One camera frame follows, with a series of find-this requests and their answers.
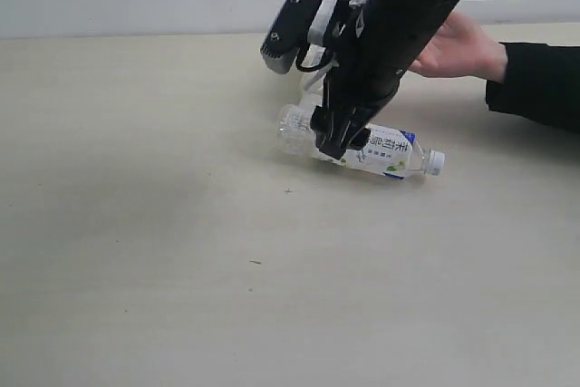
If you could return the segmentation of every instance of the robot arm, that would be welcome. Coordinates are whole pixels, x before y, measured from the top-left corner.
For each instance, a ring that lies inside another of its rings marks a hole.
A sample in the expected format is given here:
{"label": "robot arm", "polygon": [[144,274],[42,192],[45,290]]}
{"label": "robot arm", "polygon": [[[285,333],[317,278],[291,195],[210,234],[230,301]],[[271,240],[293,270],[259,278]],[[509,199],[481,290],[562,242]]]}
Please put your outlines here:
{"label": "robot arm", "polygon": [[396,94],[401,77],[460,0],[286,0],[262,46],[266,64],[287,73],[310,44],[326,49],[323,106],[311,119],[316,147],[340,159],[362,149],[366,125]]}

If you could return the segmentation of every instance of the bottle label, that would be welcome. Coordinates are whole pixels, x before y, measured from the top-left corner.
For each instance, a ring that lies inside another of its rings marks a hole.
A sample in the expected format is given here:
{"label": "bottle label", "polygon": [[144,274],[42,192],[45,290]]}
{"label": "bottle label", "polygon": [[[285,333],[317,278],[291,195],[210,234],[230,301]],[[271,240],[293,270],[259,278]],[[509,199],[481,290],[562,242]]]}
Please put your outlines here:
{"label": "bottle label", "polygon": [[340,160],[334,160],[316,151],[316,158],[327,160],[350,169],[360,169],[395,179],[408,175],[415,134],[369,124],[371,137],[360,151],[348,150]]}

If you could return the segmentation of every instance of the table surface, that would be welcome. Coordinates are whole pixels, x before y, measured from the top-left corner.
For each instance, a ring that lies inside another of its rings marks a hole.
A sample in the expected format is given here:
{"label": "table surface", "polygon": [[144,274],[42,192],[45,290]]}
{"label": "table surface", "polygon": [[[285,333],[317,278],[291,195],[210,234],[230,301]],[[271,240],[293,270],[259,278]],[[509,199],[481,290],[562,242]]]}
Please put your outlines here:
{"label": "table surface", "polygon": [[440,177],[288,157],[260,39],[0,42],[0,385],[576,386],[578,137],[410,74]]}

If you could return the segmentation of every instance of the human hand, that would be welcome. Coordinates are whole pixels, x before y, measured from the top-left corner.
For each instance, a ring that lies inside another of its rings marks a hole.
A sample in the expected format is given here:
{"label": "human hand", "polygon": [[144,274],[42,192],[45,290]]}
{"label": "human hand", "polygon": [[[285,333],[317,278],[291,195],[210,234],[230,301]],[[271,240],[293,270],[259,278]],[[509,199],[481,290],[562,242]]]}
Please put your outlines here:
{"label": "human hand", "polygon": [[425,77],[475,76],[502,83],[507,66],[506,47],[454,11],[409,70]]}

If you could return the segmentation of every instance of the black jacket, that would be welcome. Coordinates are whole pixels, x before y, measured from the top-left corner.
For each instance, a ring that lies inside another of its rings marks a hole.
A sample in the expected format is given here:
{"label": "black jacket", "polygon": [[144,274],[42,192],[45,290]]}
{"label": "black jacket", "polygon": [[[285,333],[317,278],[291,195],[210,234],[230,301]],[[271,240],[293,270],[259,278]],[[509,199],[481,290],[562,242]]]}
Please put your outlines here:
{"label": "black jacket", "polygon": [[580,133],[580,47],[504,45],[506,78],[488,82],[489,109]]}

